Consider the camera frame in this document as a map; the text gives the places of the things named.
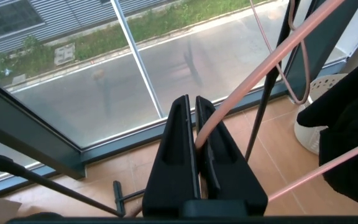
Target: white basket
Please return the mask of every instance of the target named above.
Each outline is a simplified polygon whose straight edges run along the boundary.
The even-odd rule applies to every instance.
[[[327,92],[333,85],[339,82],[347,74],[335,74],[335,75],[326,75],[320,78],[315,79],[310,83],[310,94],[308,101],[305,104],[299,107],[298,113],[303,111],[308,107],[312,102],[317,100],[322,94]],[[320,131],[327,128],[326,126],[318,126],[313,128],[307,128],[301,126],[296,122],[294,125],[295,136],[298,139],[299,143],[305,147],[307,150],[318,154],[319,151],[319,139]]]

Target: road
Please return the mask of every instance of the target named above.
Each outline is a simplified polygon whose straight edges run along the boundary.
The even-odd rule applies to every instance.
[[[260,12],[270,44],[286,4]],[[165,115],[189,94],[216,100],[230,94],[269,54],[255,18],[243,17],[156,45],[140,54]],[[120,57],[14,94],[79,146],[159,119],[132,55]]]

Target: corrugated metal wall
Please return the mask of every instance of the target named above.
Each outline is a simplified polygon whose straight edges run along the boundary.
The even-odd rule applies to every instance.
[[[124,13],[129,13],[165,1],[167,0],[120,0],[120,3]],[[0,0],[0,6],[9,2],[12,0]],[[100,0],[29,0],[29,2],[45,24],[0,37],[0,52],[20,48],[28,35],[34,35],[39,40],[47,40],[115,17],[111,4],[109,2],[102,4]]]

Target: pink tube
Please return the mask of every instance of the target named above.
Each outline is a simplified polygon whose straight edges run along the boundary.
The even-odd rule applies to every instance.
[[[295,187],[299,187],[300,185],[306,183],[307,181],[317,177],[320,174],[323,174],[330,169],[338,166],[339,164],[347,161],[348,159],[353,158],[354,156],[358,155],[358,146],[354,149],[350,150],[349,152],[337,157],[336,159],[333,159],[326,164],[322,165],[321,167],[315,169],[314,171],[304,175],[303,177],[299,178],[298,180],[292,182],[290,185],[284,187],[283,189],[280,189],[279,191],[275,192],[272,195],[268,196],[269,202],[276,199],[277,197],[289,192],[290,190],[294,189]]]
[[[285,39],[229,96],[201,128],[195,146],[200,149],[216,125],[279,61],[297,46],[344,0],[327,0]]]

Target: orange floor tile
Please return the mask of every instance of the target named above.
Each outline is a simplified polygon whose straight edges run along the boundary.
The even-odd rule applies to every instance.
[[[224,120],[237,145],[244,153],[257,108],[236,113]],[[293,125],[297,106],[287,97],[269,103],[252,151],[249,164],[267,194],[286,186],[318,166],[318,157],[296,140]],[[105,205],[115,208],[112,182],[121,182],[129,194],[146,186],[159,142],[134,149],[87,167],[82,181],[55,177],[54,181]],[[57,212],[63,216],[111,216],[82,202],[33,185],[6,199],[23,203],[18,216],[37,212]],[[141,203],[141,198],[126,203],[126,209]],[[302,185],[269,203],[266,215],[358,215],[358,203],[336,193],[322,177]]]

